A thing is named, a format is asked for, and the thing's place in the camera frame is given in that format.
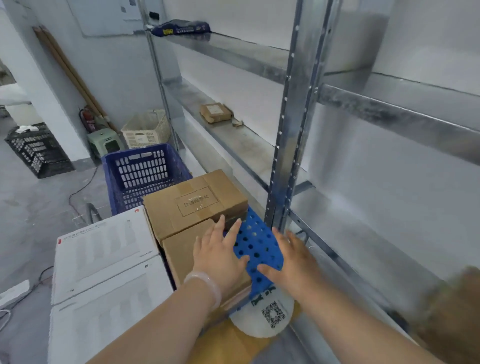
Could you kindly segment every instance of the hand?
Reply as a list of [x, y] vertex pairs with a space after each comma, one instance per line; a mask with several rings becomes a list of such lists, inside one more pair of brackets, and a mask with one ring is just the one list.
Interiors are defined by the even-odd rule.
[[220, 288], [222, 297], [237, 283], [250, 260], [248, 255], [238, 259], [233, 253], [240, 225], [238, 219], [224, 238], [225, 216], [221, 215], [201, 239], [197, 237], [193, 246], [193, 271], [208, 274]]
[[259, 264], [257, 270], [302, 303], [301, 300], [306, 292], [325, 285], [326, 282], [322, 278], [317, 261], [302, 240], [287, 230], [289, 242], [287, 237], [276, 228], [272, 231], [283, 254], [282, 270], [276, 270], [266, 264]]

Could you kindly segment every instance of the blue plastic with holes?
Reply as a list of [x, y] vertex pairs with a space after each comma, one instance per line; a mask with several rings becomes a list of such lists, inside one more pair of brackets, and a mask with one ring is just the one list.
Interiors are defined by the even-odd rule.
[[250, 299], [272, 285], [272, 282], [257, 270], [257, 265], [263, 263], [278, 270], [283, 267], [283, 255], [275, 236], [250, 207], [247, 218], [240, 226], [233, 251], [238, 258], [243, 255], [250, 256], [247, 264], [247, 272], [252, 279]]
[[170, 144], [109, 153], [102, 165], [112, 215], [140, 206], [147, 194], [192, 178]]

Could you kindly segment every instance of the blue perforated mat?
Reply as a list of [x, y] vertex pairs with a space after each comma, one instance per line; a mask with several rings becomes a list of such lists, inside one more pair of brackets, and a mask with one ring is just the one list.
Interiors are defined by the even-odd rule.
[[238, 258], [243, 255], [250, 256], [247, 264], [247, 272], [252, 279], [250, 298], [265, 291], [272, 284], [267, 277], [257, 271], [257, 265], [264, 263], [279, 270], [283, 267], [283, 255], [275, 236], [250, 207], [247, 218], [240, 227], [233, 251]]

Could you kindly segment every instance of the shelf post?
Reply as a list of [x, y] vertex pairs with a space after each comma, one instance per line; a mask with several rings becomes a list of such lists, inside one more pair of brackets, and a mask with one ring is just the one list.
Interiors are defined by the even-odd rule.
[[341, 2], [297, 0], [264, 219], [280, 231], [290, 209]]
[[140, 15], [142, 17], [142, 23], [144, 25], [144, 31], [145, 31], [145, 36], [147, 37], [147, 42], [148, 42], [148, 49], [150, 50], [150, 55], [152, 57], [152, 62], [153, 62], [153, 68], [155, 71], [155, 76], [156, 80], [158, 83], [158, 88], [160, 89], [160, 94], [162, 95], [162, 102], [163, 102], [163, 107], [165, 108], [165, 114], [168, 119], [168, 125], [170, 126], [170, 132], [172, 135], [172, 140], [173, 140], [173, 146], [175, 147], [175, 150], [178, 151], [179, 149], [179, 142], [178, 142], [178, 136], [177, 133], [175, 133], [175, 130], [173, 129], [172, 126], [172, 116], [170, 114], [170, 107], [168, 107], [168, 101], [167, 97], [165, 96], [165, 90], [163, 89], [163, 82], [162, 82], [162, 72], [160, 70], [160, 66], [158, 64], [158, 58], [156, 56], [155, 52], [155, 46], [153, 44], [152, 40], [152, 34], [150, 33], [150, 29], [148, 28], [147, 25], [150, 25], [148, 22], [148, 11], [145, 6], [144, 0], [138, 0], [138, 9], [140, 10]]

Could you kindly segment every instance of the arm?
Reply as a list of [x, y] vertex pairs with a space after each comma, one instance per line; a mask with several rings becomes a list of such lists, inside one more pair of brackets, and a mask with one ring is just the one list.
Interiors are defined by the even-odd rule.
[[[193, 271], [206, 273], [222, 295], [238, 281], [250, 259], [237, 259], [233, 254], [240, 224], [238, 219], [223, 238], [222, 215], [201, 239], [197, 237], [193, 247]], [[184, 363], [214, 304], [212, 289], [192, 278], [88, 364]]]
[[274, 229], [284, 257], [281, 271], [257, 269], [287, 290], [317, 324], [343, 364], [440, 364], [428, 351], [355, 306], [323, 279], [315, 258], [293, 233]]

